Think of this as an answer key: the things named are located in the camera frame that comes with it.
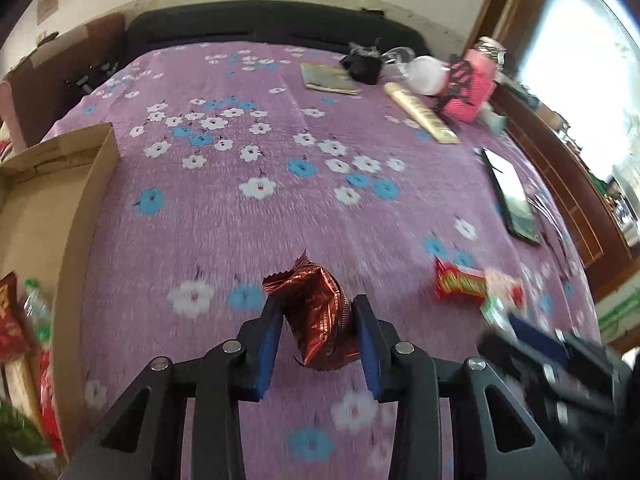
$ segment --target metal screw head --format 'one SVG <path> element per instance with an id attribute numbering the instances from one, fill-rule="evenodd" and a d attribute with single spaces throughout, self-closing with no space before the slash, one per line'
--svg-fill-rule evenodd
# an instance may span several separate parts
<path id="1" fill-rule="evenodd" d="M 466 360 L 466 365 L 476 371 L 484 370 L 486 368 L 486 363 L 479 357 L 470 357 Z"/>
<path id="2" fill-rule="evenodd" d="M 155 372 L 159 372 L 160 370 L 164 370 L 169 365 L 169 359 L 166 357 L 156 357 L 153 361 L 151 361 L 151 369 Z"/>
<path id="3" fill-rule="evenodd" d="M 413 346 L 408 341 L 401 341 L 396 343 L 396 352 L 399 354 L 411 354 L 415 350 L 415 346 Z"/>
<path id="4" fill-rule="evenodd" d="M 235 354 L 239 352 L 242 348 L 242 343 L 237 341 L 236 339 L 231 339 L 230 341 L 225 341 L 222 345 L 222 349 L 227 354 Z"/>

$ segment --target book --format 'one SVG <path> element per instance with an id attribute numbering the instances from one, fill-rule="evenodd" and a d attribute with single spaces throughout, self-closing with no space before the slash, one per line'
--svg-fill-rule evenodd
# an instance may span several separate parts
<path id="1" fill-rule="evenodd" d="M 342 67 L 301 63 L 300 72 L 302 72 L 305 87 L 312 90 L 348 95 L 360 93 L 360 89 L 356 88 L 349 74 Z"/>

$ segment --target wrapped candy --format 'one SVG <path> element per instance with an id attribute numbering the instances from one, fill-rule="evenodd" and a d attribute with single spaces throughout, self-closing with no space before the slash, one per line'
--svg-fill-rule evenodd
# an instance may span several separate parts
<path id="1" fill-rule="evenodd" d="M 351 301 L 335 278 L 310 262 L 306 253 L 293 269 L 267 276 L 262 288 L 279 298 L 303 366 L 329 371 L 359 359 Z"/>

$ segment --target cardboard box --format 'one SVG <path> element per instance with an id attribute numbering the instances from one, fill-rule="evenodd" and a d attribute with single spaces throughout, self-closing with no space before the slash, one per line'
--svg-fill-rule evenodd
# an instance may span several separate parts
<path id="1" fill-rule="evenodd" d="M 117 163 L 113 127 L 96 124 L 0 164 L 0 275 L 14 270 L 20 281 L 37 278 L 53 296 L 54 408 L 67 458 L 88 431 L 80 359 L 82 293 L 102 197 Z M 39 392 L 37 375 L 34 380 Z"/>

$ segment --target white flower print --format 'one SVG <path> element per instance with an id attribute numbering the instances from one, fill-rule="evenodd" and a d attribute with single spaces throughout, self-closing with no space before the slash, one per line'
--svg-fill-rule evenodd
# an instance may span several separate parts
<path id="1" fill-rule="evenodd" d="M 213 296 L 213 288 L 199 280 L 197 282 L 182 282 L 167 295 L 167 299 L 174 304 L 176 314 L 191 319 L 209 311 L 209 304 Z"/>
<path id="2" fill-rule="evenodd" d="M 241 115 L 244 115 L 244 110 L 242 110 L 241 108 L 229 108 L 229 110 L 225 110 L 220 115 L 222 115 L 223 117 L 239 117 Z"/>
<path id="3" fill-rule="evenodd" d="M 158 103 L 157 105 L 151 105 L 146 108 L 147 112 L 159 112 L 160 110 L 164 110 L 168 107 L 167 103 Z"/>
<path id="4" fill-rule="evenodd" d="M 358 155 L 353 157 L 353 165 L 367 173 L 377 173 L 380 171 L 380 163 L 370 156 Z"/>
<path id="5" fill-rule="evenodd" d="M 457 218 L 454 225 L 458 232 L 467 240 L 476 240 L 476 238 L 478 238 L 478 235 L 476 234 L 476 228 L 466 220 Z"/>
<path id="6" fill-rule="evenodd" d="M 323 153 L 329 153 L 333 156 L 347 154 L 347 147 L 337 140 L 323 140 L 318 143 L 318 148 L 320 148 Z"/>
<path id="7" fill-rule="evenodd" d="M 300 110 L 303 114 L 308 115 L 309 117 L 322 117 L 326 112 L 321 112 L 316 108 L 302 108 Z"/>
<path id="8" fill-rule="evenodd" d="M 311 134 L 297 134 L 293 136 L 293 141 L 303 146 L 311 146 L 316 143 L 316 139 Z"/>
<path id="9" fill-rule="evenodd" d="M 249 131 L 254 135 L 265 134 L 271 131 L 271 126 L 267 123 L 256 123 L 249 128 Z"/>
<path id="10" fill-rule="evenodd" d="M 396 170 L 396 171 L 404 171 L 404 162 L 402 160 L 400 160 L 399 158 L 390 158 L 386 164 L 388 165 L 388 167 L 390 167 L 392 170 Z"/>
<path id="11" fill-rule="evenodd" d="M 182 167 L 187 170 L 194 170 L 195 168 L 201 168 L 207 161 L 202 155 L 191 155 L 188 158 L 182 160 Z"/>
<path id="12" fill-rule="evenodd" d="M 258 146 L 245 146 L 242 150 L 240 150 L 240 158 L 245 162 L 253 162 L 254 160 L 258 160 L 259 155 L 260 148 L 258 148 Z"/>
<path id="13" fill-rule="evenodd" d="M 331 407 L 335 427 L 351 434 L 366 430 L 377 412 L 378 403 L 369 392 L 348 392 L 341 402 Z"/>
<path id="14" fill-rule="evenodd" d="M 325 162 L 331 171 L 336 173 L 347 174 L 351 171 L 351 167 L 344 161 L 338 158 L 331 158 Z"/>
<path id="15" fill-rule="evenodd" d="M 164 112 L 151 112 L 147 117 L 147 119 L 157 123 L 159 121 L 162 121 L 162 119 L 164 119 L 165 117 L 166 117 L 166 114 Z"/>
<path id="16" fill-rule="evenodd" d="M 347 186 L 341 186 L 334 189 L 335 197 L 346 205 L 355 205 L 360 201 L 360 195 Z"/>
<path id="17" fill-rule="evenodd" d="M 145 127 L 144 126 L 134 126 L 130 132 L 129 135 L 131 137 L 137 137 L 142 135 L 143 133 L 145 133 Z"/>
<path id="18" fill-rule="evenodd" d="M 248 182 L 240 184 L 238 187 L 244 196 L 262 200 L 264 197 L 273 194 L 276 189 L 276 183 L 265 176 L 260 178 L 252 176 Z"/>
<path id="19" fill-rule="evenodd" d="M 203 121 L 200 121 L 200 126 L 206 128 L 207 130 L 220 130 L 227 124 L 229 124 L 229 121 L 225 121 L 224 119 L 220 119 L 219 117 L 207 117 Z"/>
<path id="20" fill-rule="evenodd" d="M 367 458 L 367 465 L 378 470 L 388 469 L 393 449 L 393 444 L 388 440 L 377 442 Z"/>
<path id="21" fill-rule="evenodd" d="M 107 406 L 107 387 L 102 386 L 100 381 L 92 379 L 84 384 L 84 403 L 96 412 L 100 412 Z"/>
<path id="22" fill-rule="evenodd" d="M 213 145 L 213 147 L 216 148 L 219 152 L 226 152 L 226 150 L 230 150 L 233 146 L 234 142 L 229 139 L 220 139 Z"/>
<path id="23" fill-rule="evenodd" d="M 414 130 L 420 129 L 420 124 L 415 122 L 413 119 L 402 119 L 402 122 L 407 126 L 411 126 Z"/>
<path id="24" fill-rule="evenodd" d="M 163 153 L 166 153 L 166 150 L 168 150 L 170 147 L 171 147 L 171 144 L 166 140 L 161 140 L 160 142 L 154 142 L 151 146 L 149 146 L 148 148 L 145 148 L 145 155 L 150 156 L 151 158 L 156 158 L 157 156 L 160 156 Z"/>
<path id="25" fill-rule="evenodd" d="M 182 117 L 167 117 L 164 124 L 167 126 L 177 126 L 178 124 L 182 124 Z"/>

